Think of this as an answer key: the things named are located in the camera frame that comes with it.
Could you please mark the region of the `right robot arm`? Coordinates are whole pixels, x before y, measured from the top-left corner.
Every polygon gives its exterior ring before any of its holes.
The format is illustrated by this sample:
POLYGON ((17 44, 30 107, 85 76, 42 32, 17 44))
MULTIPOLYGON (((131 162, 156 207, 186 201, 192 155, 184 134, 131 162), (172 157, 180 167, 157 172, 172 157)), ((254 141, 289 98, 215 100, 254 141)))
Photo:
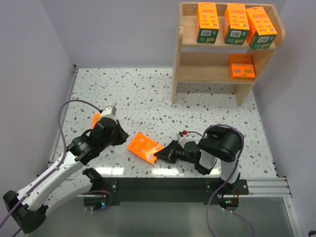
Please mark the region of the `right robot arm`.
POLYGON ((209 175, 220 161, 220 179, 225 184, 234 184, 240 177, 238 163, 244 148, 244 135, 225 124, 211 125, 203 134, 196 132, 200 136, 197 142, 187 139, 189 133, 186 130, 179 132, 176 140, 154 156, 168 163, 177 160, 191 163, 202 175, 209 175))

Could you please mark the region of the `orange sponge box narrow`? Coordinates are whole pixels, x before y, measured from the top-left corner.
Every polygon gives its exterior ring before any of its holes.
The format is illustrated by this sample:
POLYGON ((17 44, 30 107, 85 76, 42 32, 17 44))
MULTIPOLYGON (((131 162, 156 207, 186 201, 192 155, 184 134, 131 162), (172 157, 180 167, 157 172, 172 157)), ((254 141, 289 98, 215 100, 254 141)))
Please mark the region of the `orange sponge box narrow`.
POLYGON ((220 29, 216 4, 199 2, 196 16, 197 43, 214 44, 220 29))
POLYGON ((227 3, 223 21, 224 43, 243 45, 250 27, 243 3, 227 3))

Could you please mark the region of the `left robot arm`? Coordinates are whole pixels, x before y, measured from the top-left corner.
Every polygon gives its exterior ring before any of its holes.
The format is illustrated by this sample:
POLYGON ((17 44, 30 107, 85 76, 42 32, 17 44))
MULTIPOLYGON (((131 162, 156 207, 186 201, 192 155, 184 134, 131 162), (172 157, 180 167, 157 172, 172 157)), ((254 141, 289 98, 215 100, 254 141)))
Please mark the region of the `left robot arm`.
POLYGON ((24 233, 33 232, 46 219, 49 205, 45 200, 48 196, 107 147, 122 145, 128 137, 118 120, 101 118, 92 129, 74 138, 62 157, 36 180, 19 191, 9 190, 3 195, 8 216, 15 220, 24 233))

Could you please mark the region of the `orange sponge box wide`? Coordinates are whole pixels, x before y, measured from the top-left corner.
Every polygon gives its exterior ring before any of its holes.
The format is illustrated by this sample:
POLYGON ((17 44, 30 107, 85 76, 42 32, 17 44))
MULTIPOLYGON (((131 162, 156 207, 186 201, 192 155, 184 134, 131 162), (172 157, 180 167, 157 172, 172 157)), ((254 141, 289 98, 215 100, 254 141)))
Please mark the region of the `orange sponge box wide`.
POLYGON ((100 120, 100 113, 96 113, 93 115, 93 119, 92 119, 92 128, 95 127, 96 123, 100 120))
POLYGON ((157 159, 155 153, 161 151, 163 148, 161 144, 141 132, 138 132, 127 146, 130 152, 150 164, 153 164, 157 159))
POLYGON ((251 54, 230 54, 228 58, 228 67, 230 79, 253 80, 256 77, 251 54))

